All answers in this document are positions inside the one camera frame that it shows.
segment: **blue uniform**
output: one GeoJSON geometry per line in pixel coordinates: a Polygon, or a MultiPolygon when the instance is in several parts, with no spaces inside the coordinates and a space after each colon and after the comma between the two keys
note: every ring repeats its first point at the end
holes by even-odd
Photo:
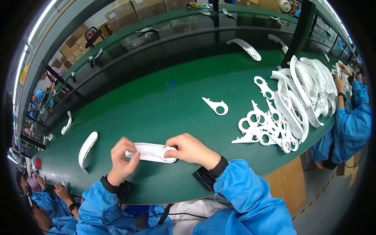
{"type": "MultiPolygon", "coordinates": [[[[229,161],[229,165],[214,184],[233,208],[221,209],[197,224],[193,234],[296,234],[284,201],[272,198],[268,183],[257,176],[242,159],[229,161]]],[[[119,218],[118,197],[108,192],[101,182],[95,182],[82,194],[85,202],[79,209],[78,234],[135,234],[136,221],[121,210],[119,218]]],[[[161,205],[150,206],[150,215],[163,213],[161,205]]],[[[149,226],[137,234],[157,235],[173,233],[169,217],[157,225],[161,215],[150,217],[149,226]]]]}
{"type": "Polygon", "coordinates": [[[53,200],[47,192],[44,192],[31,194],[31,199],[43,208],[43,211],[50,219],[70,216],[68,206],[59,197],[55,197],[53,200]]]}
{"type": "Polygon", "coordinates": [[[367,86],[353,82],[354,105],[356,108],[348,114],[343,109],[337,109],[336,122],[319,141],[311,148],[315,162],[328,160],[329,150],[334,140],[332,162],[339,164],[349,160],[361,150],[371,136],[371,108],[368,107],[369,97],[367,86]]]}
{"type": "Polygon", "coordinates": [[[77,220],[75,217],[52,218],[52,228],[47,234],[76,234],[77,220]]]}

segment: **right hand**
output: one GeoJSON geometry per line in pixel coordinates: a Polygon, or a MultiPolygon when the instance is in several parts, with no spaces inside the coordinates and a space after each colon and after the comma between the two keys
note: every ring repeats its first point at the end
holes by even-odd
{"type": "Polygon", "coordinates": [[[335,75],[335,80],[334,80],[335,86],[337,87],[337,91],[344,93],[344,85],[341,76],[338,76],[337,74],[335,75]]]}
{"type": "Polygon", "coordinates": [[[187,133],[168,139],[166,146],[176,147],[177,151],[167,151],[164,154],[165,158],[177,158],[188,163],[200,164],[207,170],[212,170],[221,160],[219,154],[187,133]]]}
{"type": "Polygon", "coordinates": [[[350,69],[344,64],[340,64],[340,71],[344,72],[345,74],[347,74],[349,76],[352,75],[352,72],[350,71],[350,69]]]}

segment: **cardboard box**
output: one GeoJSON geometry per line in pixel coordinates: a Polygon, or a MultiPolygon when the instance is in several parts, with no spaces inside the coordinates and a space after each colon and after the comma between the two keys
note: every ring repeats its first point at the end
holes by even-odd
{"type": "Polygon", "coordinates": [[[72,55],[67,60],[69,61],[69,63],[74,64],[77,61],[77,58],[74,55],[72,55]]]}
{"type": "Polygon", "coordinates": [[[180,8],[185,8],[187,0],[164,0],[166,10],[172,11],[180,8]]]}
{"type": "Polygon", "coordinates": [[[76,41],[78,40],[82,35],[84,35],[89,29],[86,27],[86,25],[82,24],[78,29],[76,29],[72,33],[73,39],[76,41]]]}
{"type": "Polygon", "coordinates": [[[79,46],[77,43],[74,43],[74,44],[71,46],[71,50],[72,50],[73,52],[77,51],[77,49],[79,49],[79,48],[80,48],[80,46],[79,46]]]}
{"type": "Polygon", "coordinates": [[[248,5],[248,6],[255,6],[258,7],[258,4],[252,2],[251,0],[236,0],[236,5],[248,5]]]}
{"type": "Polygon", "coordinates": [[[85,44],[86,44],[86,38],[82,35],[77,41],[76,43],[81,47],[81,46],[84,46],[85,47],[85,44]]]}
{"type": "Polygon", "coordinates": [[[306,202],[305,182],[300,156],[264,177],[272,197],[282,198],[290,215],[306,202]]]}
{"type": "Polygon", "coordinates": [[[82,51],[78,48],[77,50],[75,50],[75,51],[73,52],[73,55],[74,55],[77,59],[79,59],[79,58],[82,57],[83,53],[82,53],[82,51]]]}
{"type": "Polygon", "coordinates": [[[279,11],[279,2],[276,0],[259,0],[259,7],[270,11],[279,11]]]}
{"type": "Polygon", "coordinates": [[[163,0],[132,0],[139,20],[166,12],[163,0]]]}
{"type": "Polygon", "coordinates": [[[56,68],[60,68],[62,65],[62,62],[60,62],[58,59],[55,59],[52,64],[51,64],[51,67],[56,67],[56,68]]]}
{"type": "Polygon", "coordinates": [[[130,1],[113,8],[105,15],[105,18],[115,32],[139,21],[130,1]]]}

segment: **person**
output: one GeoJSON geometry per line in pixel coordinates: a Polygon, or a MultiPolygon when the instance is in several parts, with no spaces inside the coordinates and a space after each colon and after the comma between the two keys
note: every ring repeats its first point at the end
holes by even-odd
{"type": "MultiPolygon", "coordinates": [[[[207,170],[214,169],[220,162],[225,161],[198,139],[186,133],[167,140],[165,145],[177,148],[177,151],[167,151],[165,158],[174,157],[188,163],[200,164],[207,170]]],[[[118,195],[114,192],[119,189],[123,180],[134,172],[139,157],[140,153],[134,143],[125,137],[112,148],[111,171],[82,194],[85,201],[79,210],[77,234],[136,233],[134,217],[117,205],[118,195]],[[134,153],[129,162],[124,157],[126,151],[134,153]]],[[[190,234],[296,234],[284,201],[271,197],[268,183],[252,171],[247,161],[228,161],[228,165],[214,183],[214,191],[223,195],[233,208],[213,210],[206,216],[207,219],[185,224],[185,231],[190,234]]],[[[137,234],[177,234],[175,229],[178,221],[172,221],[169,216],[162,219],[164,211],[161,205],[151,205],[149,227],[137,234]]]]}
{"type": "Polygon", "coordinates": [[[50,218],[44,209],[32,200],[29,196],[22,198],[23,203],[44,234],[75,234],[77,220],[75,217],[65,216],[60,218],[50,218]]]}
{"type": "MultiPolygon", "coordinates": [[[[363,83],[359,83],[346,65],[340,65],[341,72],[349,76],[352,85],[354,109],[346,113],[343,95],[338,95],[335,124],[311,148],[312,158],[319,168],[334,169],[346,162],[361,150],[371,136],[371,108],[367,88],[367,77],[362,74],[363,83]]],[[[338,94],[344,93],[340,76],[336,75],[335,85],[338,94]]]]}
{"type": "Polygon", "coordinates": [[[46,185],[44,183],[44,180],[42,177],[37,176],[36,177],[39,186],[42,189],[42,192],[32,192],[30,189],[29,183],[26,181],[26,177],[24,174],[20,175],[20,173],[17,172],[16,180],[18,183],[18,186],[22,192],[22,195],[27,196],[29,195],[32,200],[34,200],[38,206],[42,207],[44,212],[52,219],[52,218],[59,218],[59,217],[65,217],[70,215],[70,211],[68,209],[68,204],[71,205],[72,200],[68,200],[65,196],[65,194],[61,194],[63,198],[59,197],[58,192],[56,191],[56,188],[59,189],[60,185],[55,185],[55,192],[57,194],[57,197],[54,199],[51,198],[51,196],[48,194],[46,185]]]}
{"type": "MultiPolygon", "coordinates": [[[[45,94],[47,93],[49,88],[46,89],[39,89],[37,90],[33,96],[31,97],[31,106],[34,109],[39,109],[42,106],[42,99],[44,98],[45,94]]],[[[49,114],[52,111],[53,100],[50,99],[49,101],[49,108],[47,109],[47,113],[49,114]]]]}
{"type": "MultiPolygon", "coordinates": [[[[62,77],[64,75],[64,72],[59,69],[59,68],[56,68],[56,67],[51,67],[60,77],[62,77]]],[[[52,93],[54,92],[55,90],[55,85],[57,83],[57,78],[55,78],[55,76],[53,76],[50,71],[48,70],[44,70],[44,72],[42,73],[42,76],[40,78],[40,80],[44,80],[46,79],[48,80],[50,86],[49,86],[49,93],[52,93]]]]}

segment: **left hand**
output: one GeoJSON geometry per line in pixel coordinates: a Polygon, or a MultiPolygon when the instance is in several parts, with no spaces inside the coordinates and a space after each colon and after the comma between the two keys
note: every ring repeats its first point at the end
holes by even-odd
{"type": "Polygon", "coordinates": [[[107,175],[107,180],[112,186],[119,186],[124,178],[132,174],[140,160],[140,152],[134,143],[123,137],[111,149],[112,170],[107,175]],[[125,151],[134,153],[129,162],[126,161],[125,151]]]}
{"type": "Polygon", "coordinates": [[[43,188],[46,188],[45,183],[44,183],[44,180],[43,180],[42,177],[37,176],[37,177],[36,177],[36,180],[38,181],[38,184],[41,186],[42,189],[43,189],[43,188]]]}

